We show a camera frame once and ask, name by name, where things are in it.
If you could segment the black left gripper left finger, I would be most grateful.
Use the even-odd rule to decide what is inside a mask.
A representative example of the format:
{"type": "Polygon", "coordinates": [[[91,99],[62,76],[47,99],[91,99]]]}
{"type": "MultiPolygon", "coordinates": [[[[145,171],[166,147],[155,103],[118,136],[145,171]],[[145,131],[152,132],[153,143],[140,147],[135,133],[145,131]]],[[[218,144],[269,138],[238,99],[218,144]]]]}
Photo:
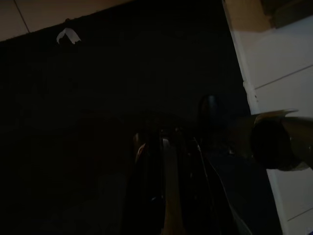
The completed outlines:
{"type": "Polygon", "coordinates": [[[159,235],[164,226],[163,144],[159,131],[134,136],[134,169],[127,188],[127,234],[159,235]]]}

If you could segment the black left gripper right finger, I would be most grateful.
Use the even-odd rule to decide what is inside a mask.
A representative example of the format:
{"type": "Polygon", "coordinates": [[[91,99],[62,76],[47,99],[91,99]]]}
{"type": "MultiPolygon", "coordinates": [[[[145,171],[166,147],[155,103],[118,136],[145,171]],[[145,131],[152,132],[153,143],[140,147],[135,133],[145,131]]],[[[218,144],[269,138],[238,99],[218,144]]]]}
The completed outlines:
{"type": "Polygon", "coordinates": [[[220,217],[200,146],[194,136],[176,129],[179,194],[184,228],[189,235],[224,235],[227,226],[220,217]]]}

